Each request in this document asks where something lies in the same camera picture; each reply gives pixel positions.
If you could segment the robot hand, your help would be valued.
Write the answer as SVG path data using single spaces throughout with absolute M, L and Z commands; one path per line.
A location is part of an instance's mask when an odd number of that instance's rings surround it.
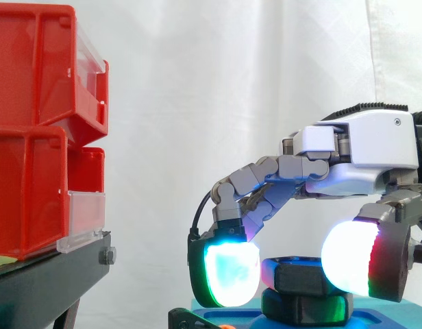
M 359 103 L 284 138 L 265 156 L 219 180 L 207 193 L 214 222 L 187 238 L 194 296 L 204 307 L 246 304 L 266 278 L 254 236 L 291 199 L 379 195 L 336 225 L 321 250 L 327 279 L 340 290 L 398 302 L 413 264 L 422 264 L 422 112 Z

